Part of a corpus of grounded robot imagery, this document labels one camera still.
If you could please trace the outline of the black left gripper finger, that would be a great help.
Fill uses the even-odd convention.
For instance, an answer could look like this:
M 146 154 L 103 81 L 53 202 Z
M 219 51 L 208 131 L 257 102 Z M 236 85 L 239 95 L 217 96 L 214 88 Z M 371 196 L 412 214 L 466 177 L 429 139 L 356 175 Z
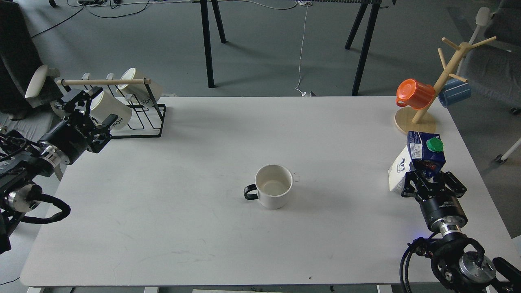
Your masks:
M 65 112 L 65 116 L 70 116 L 73 113 L 83 113 L 84 116 L 89 116 L 92 100 L 101 94 L 102 91 L 102 87 L 93 87 L 87 92 L 71 89 L 55 102 L 54 108 Z
M 96 126 L 96 137 L 111 137 L 111 127 L 117 119 L 119 119 L 118 115 L 110 114 L 102 122 L 97 122 L 98 125 Z

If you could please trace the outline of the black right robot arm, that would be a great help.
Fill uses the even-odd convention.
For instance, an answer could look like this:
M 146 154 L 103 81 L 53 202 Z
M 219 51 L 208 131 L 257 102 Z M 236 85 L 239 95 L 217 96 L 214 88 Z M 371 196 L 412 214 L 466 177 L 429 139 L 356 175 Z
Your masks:
M 432 234 L 409 243 L 401 258 L 400 285 L 404 293 L 412 291 L 409 263 L 413 254 L 429 258 L 437 280 L 456 293 L 483 293 L 489 286 L 499 293 L 519 293 L 519 269 L 501 257 L 490 260 L 484 247 L 461 231 L 468 219 L 458 198 L 466 191 L 451 172 L 439 171 L 432 181 L 418 171 L 406 173 L 401 195 L 419 203 Z

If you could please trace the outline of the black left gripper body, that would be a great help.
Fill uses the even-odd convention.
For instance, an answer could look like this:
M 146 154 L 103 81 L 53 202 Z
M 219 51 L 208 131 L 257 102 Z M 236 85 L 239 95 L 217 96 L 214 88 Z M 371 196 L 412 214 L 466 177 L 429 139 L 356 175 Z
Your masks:
M 96 137 L 96 126 L 90 116 L 73 113 L 65 116 L 37 144 L 51 148 L 63 164 L 73 164 L 84 152 L 99 153 L 112 137 Z

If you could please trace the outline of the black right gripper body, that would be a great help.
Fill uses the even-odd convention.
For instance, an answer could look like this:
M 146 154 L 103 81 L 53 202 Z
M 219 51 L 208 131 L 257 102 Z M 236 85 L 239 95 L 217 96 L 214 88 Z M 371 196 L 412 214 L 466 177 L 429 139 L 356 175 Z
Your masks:
M 461 234 L 468 219 L 458 202 L 458 198 L 445 185 L 442 177 L 429 182 L 418 177 L 416 183 L 418 198 L 415 199 L 422 210 L 428 230 L 441 235 Z

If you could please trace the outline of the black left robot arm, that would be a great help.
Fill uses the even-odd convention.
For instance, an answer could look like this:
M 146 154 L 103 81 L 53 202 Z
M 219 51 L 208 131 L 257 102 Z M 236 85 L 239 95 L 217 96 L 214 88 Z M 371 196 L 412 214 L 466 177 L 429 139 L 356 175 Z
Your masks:
M 93 98 L 101 87 L 90 91 L 71 90 L 56 102 L 65 118 L 37 142 L 18 131 L 1 135 L 1 252 L 11 250 L 9 236 L 20 222 L 50 224 L 70 215 L 62 200 L 43 193 L 33 179 L 51 176 L 60 164 L 73 164 L 84 152 L 99 153 L 111 139 L 110 126 L 117 115 L 110 114 L 101 125 L 90 117 Z

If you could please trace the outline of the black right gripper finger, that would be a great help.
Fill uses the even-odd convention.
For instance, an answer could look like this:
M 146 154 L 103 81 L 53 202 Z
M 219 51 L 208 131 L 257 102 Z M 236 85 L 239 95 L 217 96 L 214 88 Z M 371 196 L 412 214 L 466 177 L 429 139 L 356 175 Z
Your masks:
M 418 198 L 416 183 L 418 182 L 417 171 L 408 171 L 404 176 L 402 198 Z
M 454 193 L 456 198 L 461 198 L 467 192 L 467 187 L 465 187 L 450 171 L 443 172 L 443 180 L 445 185 L 450 189 L 450 191 L 452 191 L 452 193 Z

